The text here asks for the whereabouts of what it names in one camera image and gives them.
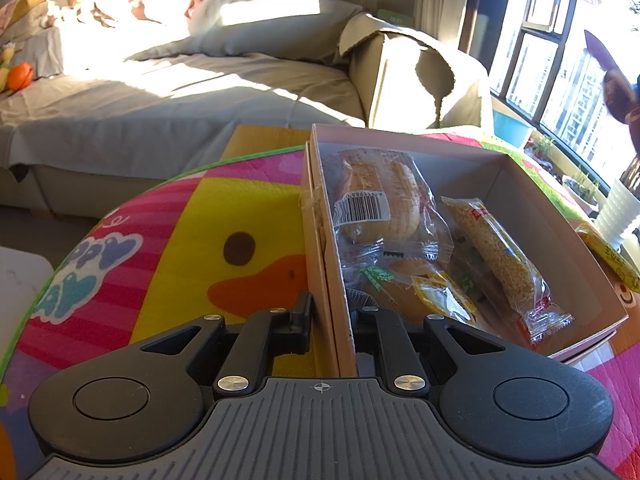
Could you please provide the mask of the dark gloved right hand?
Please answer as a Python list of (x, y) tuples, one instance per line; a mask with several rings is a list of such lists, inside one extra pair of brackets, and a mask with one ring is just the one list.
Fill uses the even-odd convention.
[(622, 73), (612, 54), (602, 41), (589, 30), (585, 31), (588, 53), (602, 70), (603, 99), (610, 114), (629, 129), (631, 143), (639, 153), (639, 85), (633, 86)]

